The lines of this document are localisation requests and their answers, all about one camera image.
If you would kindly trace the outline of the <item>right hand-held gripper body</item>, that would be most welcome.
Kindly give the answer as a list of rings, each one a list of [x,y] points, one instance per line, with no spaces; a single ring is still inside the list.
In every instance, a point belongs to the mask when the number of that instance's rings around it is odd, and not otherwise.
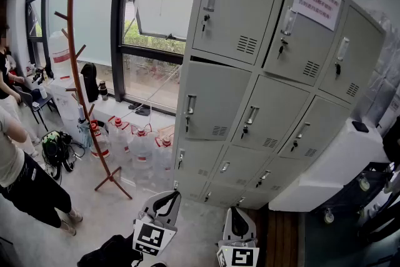
[[[256,267],[259,248],[256,239],[221,240],[218,243],[219,267]]]

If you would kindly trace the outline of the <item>grey metal locker door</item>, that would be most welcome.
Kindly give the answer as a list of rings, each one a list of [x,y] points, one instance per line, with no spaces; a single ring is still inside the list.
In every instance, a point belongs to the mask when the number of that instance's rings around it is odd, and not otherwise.
[[[250,77],[242,69],[191,61],[184,92],[185,137],[225,140]]]
[[[236,146],[273,152],[303,108],[309,92],[259,76],[237,127]]]
[[[315,96],[292,135],[280,150],[280,157],[317,159],[342,128],[348,114],[348,108]]]

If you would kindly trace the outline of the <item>grey metal locker cabinet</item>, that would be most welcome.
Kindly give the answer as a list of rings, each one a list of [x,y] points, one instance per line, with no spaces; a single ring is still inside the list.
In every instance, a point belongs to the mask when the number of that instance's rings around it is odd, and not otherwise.
[[[279,155],[313,98],[348,108],[348,118],[363,95],[383,46],[383,28],[353,0],[342,0],[334,31],[298,14],[292,5],[293,0],[193,1],[174,131],[174,187],[183,197],[213,206],[261,208],[316,160]],[[202,38],[203,20],[207,26]],[[183,133],[191,61],[251,73],[225,140],[188,139]],[[338,77],[335,63],[341,65]],[[271,153],[233,144],[259,76],[309,92]]]

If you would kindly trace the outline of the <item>person's left forearm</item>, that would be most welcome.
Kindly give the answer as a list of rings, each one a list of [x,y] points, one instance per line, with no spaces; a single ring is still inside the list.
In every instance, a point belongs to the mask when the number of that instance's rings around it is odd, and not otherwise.
[[[143,254],[133,249],[133,236],[112,236],[100,248],[85,254],[77,267],[132,267],[134,261],[140,263]]]

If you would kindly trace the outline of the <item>wooden slat platform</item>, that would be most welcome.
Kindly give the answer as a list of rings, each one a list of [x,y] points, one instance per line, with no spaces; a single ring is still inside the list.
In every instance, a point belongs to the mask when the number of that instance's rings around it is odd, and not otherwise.
[[[268,212],[266,267],[298,267],[299,213]]]

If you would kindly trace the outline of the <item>teal folded umbrella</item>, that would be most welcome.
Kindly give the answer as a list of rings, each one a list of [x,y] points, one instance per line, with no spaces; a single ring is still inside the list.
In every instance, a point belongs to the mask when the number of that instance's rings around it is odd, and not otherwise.
[[[84,109],[81,104],[78,104],[78,121],[77,121],[77,128],[78,128],[78,143],[80,143],[84,148],[90,148],[92,144],[91,133],[89,129],[89,122],[87,121],[84,115]]]

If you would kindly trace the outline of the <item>white water dispenser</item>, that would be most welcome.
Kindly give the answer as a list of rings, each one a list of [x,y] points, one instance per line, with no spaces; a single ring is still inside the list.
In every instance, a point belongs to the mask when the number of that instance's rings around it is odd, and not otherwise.
[[[84,134],[79,127],[78,102],[73,98],[73,92],[66,91],[68,88],[75,87],[73,78],[56,78],[49,87],[64,125],[63,131],[72,136],[73,140],[87,147],[89,133]]]

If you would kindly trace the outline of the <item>black backpack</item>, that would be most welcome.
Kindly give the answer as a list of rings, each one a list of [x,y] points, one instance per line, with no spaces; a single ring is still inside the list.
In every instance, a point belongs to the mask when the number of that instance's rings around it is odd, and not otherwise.
[[[94,63],[86,63],[81,70],[84,78],[86,94],[90,103],[96,101],[99,96],[99,88],[97,84],[97,69]]]

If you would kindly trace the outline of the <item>blue chair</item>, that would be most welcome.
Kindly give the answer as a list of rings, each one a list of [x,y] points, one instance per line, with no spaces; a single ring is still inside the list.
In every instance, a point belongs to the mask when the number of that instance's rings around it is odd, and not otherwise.
[[[15,91],[20,95],[22,102],[28,106],[28,108],[31,110],[32,115],[34,116],[34,119],[36,122],[39,124],[38,118],[41,120],[42,125],[44,126],[44,129],[48,132],[48,127],[46,126],[42,108],[47,106],[50,111],[53,111],[55,109],[58,114],[58,108],[54,102],[54,98],[52,94],[46,93],[47,97],[43,98],[41,94],[39,94],[39,97],[37,100],[33,99],[33,96],[31,93],[24,92],[20,86],[14,86]]]

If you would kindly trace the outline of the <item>small black device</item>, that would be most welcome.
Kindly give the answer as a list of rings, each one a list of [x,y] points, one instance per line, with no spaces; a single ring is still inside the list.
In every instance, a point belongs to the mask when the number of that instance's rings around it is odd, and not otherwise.
[[[44,81],[44,69],[36,68],[34,72],[34,77],[32,79],[32,83],[36,83],[38,86],[41,85]]]

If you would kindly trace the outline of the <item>large clear dispenser water jug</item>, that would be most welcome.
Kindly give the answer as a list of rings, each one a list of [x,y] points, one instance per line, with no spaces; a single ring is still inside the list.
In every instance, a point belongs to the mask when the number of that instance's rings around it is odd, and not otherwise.
[[[65,80],[72,77],[68,39],[61,31],[53,32],[48,39],[49,57],[54,77]]]

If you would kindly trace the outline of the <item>red-brown wooden coat rack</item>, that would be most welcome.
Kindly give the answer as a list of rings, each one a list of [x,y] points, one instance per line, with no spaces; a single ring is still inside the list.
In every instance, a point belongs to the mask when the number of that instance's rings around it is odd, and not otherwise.
[[[86,48],[86,45],[83,44],[82,47],[80,48],[80,50],[78,52],[76,52],[76,48],[75,48],[75,41],[74,41],[74,26],[73,26],[73,21],[74,21],[74,0],[67,0],[67,13],[66,14],[62,14],[58,11],[54,12],[54,15],[65,20],[67,22],[67,30],[65,29],[61,29],[62,33],[64,34],[64,36],[66,37],[67,41],[68,41],[68,46],[69,46],[69,55],[70,55],[70,62],[71,62],[71,70],[72,70],[72,76],[74,79],[74,83],[75,83],[75,87],[72,89],[67,89],[67,92],[72,92],[75,94],[75,96],[77,97],[77,101],[79,102],[79,104],[82,106],[83,108],[83,112],[84,112],[84,116],[85,116],[85,123],[88,125],[88,129],[91,133],[91,137],[92,137],[92,142],[94,144],[94,147],[96,149],[96,153],[102,163],[102,166],[106,172],[106,178],[104,180],[102,180],[96,187],[95,187],[95,191],[98,191],[100,187],[102,187],[106,182],[111,182],[114,183],[130,200],[133,199],[133,197],[118,183],[118,181],[115,179],[114,175],[117,174],[120,170],[121,167],[117,167],[114,171],[110,171],[105,159],[104,159],[104,155],[103,152],[101,151],[96,135],[94,134],[94,130],[91,126],[91,119],[90,116],[92,114],[92,111],[94,109],[95,104],[91,105],[91,108],[87,109],[86,107],[86,103],[84,100],[84,96],[83,96],[83,91],[82,91],[82,87],[81,87],[81,82],[79,80],[79,71],[78,71],[78,63],[77,63],[77,58],[81,55],[81,53],[84,51],[84,49]]]

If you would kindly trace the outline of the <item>silver foil sheet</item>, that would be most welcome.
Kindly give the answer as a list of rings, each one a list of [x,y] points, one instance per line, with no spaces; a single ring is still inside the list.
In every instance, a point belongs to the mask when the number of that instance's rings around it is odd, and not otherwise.
[[[351,117],[375,126],[400,86],[400,28],[383,11],[369,9],[368,13],[385,30],[386,37],[365,93]]]

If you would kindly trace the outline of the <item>white paper notice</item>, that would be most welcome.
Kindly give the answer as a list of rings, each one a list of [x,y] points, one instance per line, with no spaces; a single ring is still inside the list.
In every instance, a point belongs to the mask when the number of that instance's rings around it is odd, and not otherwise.
[[[342,0],[293,0],[292,9],[334,31]]]

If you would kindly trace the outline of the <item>black window frame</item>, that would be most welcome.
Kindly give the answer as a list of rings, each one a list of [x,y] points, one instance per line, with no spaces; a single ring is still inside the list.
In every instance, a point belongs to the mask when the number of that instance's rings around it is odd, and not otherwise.
[[[123,36],[123,14],[125,0],[112,0],[111,2],[111,62],[112,62],[112,78],[114,84],[114,98],[117,102],[133,103],[139,102],[139,98],[127,98],[125,93],[124,73],[123,73],[123,54],[140,56],[145,58],[156,59],[158,61],[167,61],[174,64],[182,64],[183,56],[159,51],[156,49],[142,48],[137,46],[128,46],[122,43]]]
[[[48,0],[25,1],[25,24],[30,63],[41,69],[49,67]]]

